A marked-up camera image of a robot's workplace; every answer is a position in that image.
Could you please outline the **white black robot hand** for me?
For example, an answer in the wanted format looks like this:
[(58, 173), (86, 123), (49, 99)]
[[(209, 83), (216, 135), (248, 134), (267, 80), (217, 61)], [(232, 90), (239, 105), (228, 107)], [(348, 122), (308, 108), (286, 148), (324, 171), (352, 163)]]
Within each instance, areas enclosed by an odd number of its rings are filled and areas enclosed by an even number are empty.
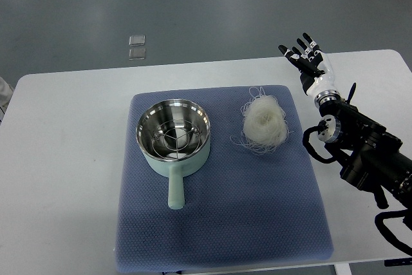
[(303, 39), (296, 40), (300, 49), (295, 46), (289, 49), (282, 44), (278, 49), (299, 71), (304, 94), (315, 98), (323, 91), (336, 91), (335, 76), (327, 54), (307, 33), (303, 33)]

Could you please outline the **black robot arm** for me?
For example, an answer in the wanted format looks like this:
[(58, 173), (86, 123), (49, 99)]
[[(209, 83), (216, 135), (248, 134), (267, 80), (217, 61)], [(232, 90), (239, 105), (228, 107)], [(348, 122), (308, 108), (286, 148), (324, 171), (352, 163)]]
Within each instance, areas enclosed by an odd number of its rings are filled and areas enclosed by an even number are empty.
[(411, 227), (411, 159), (400, 153), (402, 141), (386, 128), (363, 115), (342, 99), (336, 90), (320, 91), (314, 103), (322, 118), (303, 133), (303, 146), (312, 158), (324, 164), (338, 162), (340, 176), (360, 191), (372, 193), (382, 212), (375, 225), (395, 248), (411, 255), (385, 220), (401, 218)]

